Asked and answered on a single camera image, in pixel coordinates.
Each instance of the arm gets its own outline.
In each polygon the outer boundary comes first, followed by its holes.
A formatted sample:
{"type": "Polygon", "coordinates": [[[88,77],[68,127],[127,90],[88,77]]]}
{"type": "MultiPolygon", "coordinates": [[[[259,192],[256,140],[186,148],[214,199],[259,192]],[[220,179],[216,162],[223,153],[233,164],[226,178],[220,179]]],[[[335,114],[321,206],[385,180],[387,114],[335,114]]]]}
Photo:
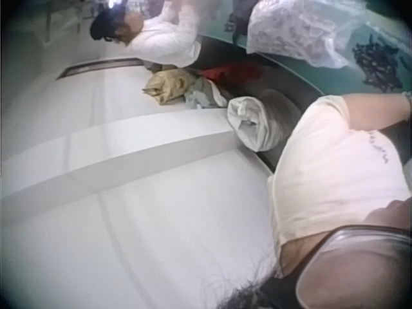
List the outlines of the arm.
{"type": "Polygon", "coordinates": [[[190,6],[183,5],[179,13],[179,24],[171,28],[170,33],[161,37],[153,37],[146,42],[152,55],[170,55],[183,52],[196,42],[199,17],[190,6]]]}
{"type": "Polygon", "coordinates": [[[351,129],[381,130],[411,117],[411,102],[403,94],[354,93],[342,97],[351,129]]]}

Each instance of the wristwatch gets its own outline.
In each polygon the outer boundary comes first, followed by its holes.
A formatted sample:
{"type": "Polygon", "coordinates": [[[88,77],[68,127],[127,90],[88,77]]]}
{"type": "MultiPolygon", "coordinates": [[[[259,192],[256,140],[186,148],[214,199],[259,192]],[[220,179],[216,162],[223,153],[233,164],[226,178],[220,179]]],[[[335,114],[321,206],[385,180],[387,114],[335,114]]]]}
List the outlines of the wristwatch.
{"type": "Polygon", "coordinates": [[[405,92],[402,92],[402,94],[406,97],[407,101],[409,102],[409,105],[411,106],[411,113],[412,113],[412,91],[405,91],[405,92]]]}

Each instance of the white ledge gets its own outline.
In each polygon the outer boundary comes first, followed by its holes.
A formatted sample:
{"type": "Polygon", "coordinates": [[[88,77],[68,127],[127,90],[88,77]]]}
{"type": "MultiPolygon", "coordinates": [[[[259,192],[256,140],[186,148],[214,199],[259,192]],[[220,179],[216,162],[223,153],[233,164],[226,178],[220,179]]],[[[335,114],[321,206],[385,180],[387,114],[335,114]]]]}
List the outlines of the white ledge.
{"type": "Polygon", "coordinates": [[[136,117],[62,136],[3,164],[3,223],[237,146],[222,109],[136,117]]]}

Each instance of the white shirt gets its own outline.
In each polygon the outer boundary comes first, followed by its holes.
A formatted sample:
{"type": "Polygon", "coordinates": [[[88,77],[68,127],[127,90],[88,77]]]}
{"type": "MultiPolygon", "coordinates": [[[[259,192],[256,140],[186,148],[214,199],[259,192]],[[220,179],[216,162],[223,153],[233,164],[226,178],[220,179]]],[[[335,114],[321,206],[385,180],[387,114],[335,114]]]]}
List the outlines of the white shirt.
{"type": "Polygon", "coordinates": [[[171,5],[171,1],[165,1],[162,13],[144,22],[129,48],[142,60],[184,68],[196,61],[200,53],[201,45],[196,40],[200,19],[190,6],[183,5],[179,23],[173,24],[177,16],[171,5]]]}
{"type": "Polygon", "coordinates": [[[304,113],[269,178],[277,256],[286,242],[359,224],[411,196],[399,155],[378,131],[355,131],[342,97],[304,113]]]}

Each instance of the red cloth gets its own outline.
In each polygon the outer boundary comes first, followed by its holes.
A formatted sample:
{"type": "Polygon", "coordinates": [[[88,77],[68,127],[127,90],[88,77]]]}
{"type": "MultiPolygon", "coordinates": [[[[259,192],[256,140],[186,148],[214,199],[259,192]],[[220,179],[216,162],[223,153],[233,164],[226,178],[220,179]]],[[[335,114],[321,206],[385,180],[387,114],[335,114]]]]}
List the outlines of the red cloth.
{"type": "Polygon", "coordinates": [[[263,69],[253,62],[232,62],[219,68],[204,70],[201,75],[217,84],[239,85],[262,76],[263,69]]]}

